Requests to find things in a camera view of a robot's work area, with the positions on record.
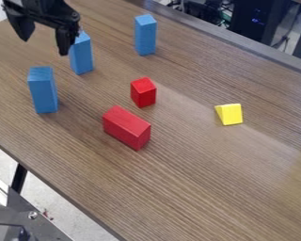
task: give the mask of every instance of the red block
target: red block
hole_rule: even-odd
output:
[[[155,104],[156,86],[148,77],[134,80],[131,83],[131,97],[139,108]]]
[[[136,151],[151,138],[151,125],[118,105],[103,114],[103,129]]]

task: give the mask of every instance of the metal frame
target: metal frame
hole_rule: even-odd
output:
[[[24,187],[26,174],[27,174],[27,169],[21,164],[18,164],[18,167],[15,170],[13,181],[11,184],[11,188],[18,194],[21,194],[22,189]]]
[[[15,184],[22,190],[27,171],[21,165],[17,170]],[[7,200],[0,197],[0,234],[5,236],[4,241],[15,237],[20,241],[72,241],[19,193],[0,181],[1,194]]]

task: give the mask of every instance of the blue block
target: blue block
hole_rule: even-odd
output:
[[[135,49],[141,56],[155,53],[156,32],[157,22],[150,14],[135,17]]]
[[[93,56],[90,36],[82,31],[71,47],[70,62],[72,70],[80,75],[93,70]]]
[[[27,76],[27,85],[37,113],[57,111],[57,89],[51,67],[32,67]]]

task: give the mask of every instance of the black machine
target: black machine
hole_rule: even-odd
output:
[[[288,14],[292,6],[291,0],[234,0],[229,30],[267,45],[275,45],[293,27],[297,14]]]
[[[64,0],[3,0],[8,20],[18,36],[28,41],[35,22],[55,29],[59,53],[66,56],[79,36],[80,15]]]
[[[222,0],[185,0],[184,12],[211,24],[221,22]]]

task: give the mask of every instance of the yellow block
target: yellow block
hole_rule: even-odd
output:
[[[223,125],[240,124],[244,121],[241,104],[217,105],[215,110]]]

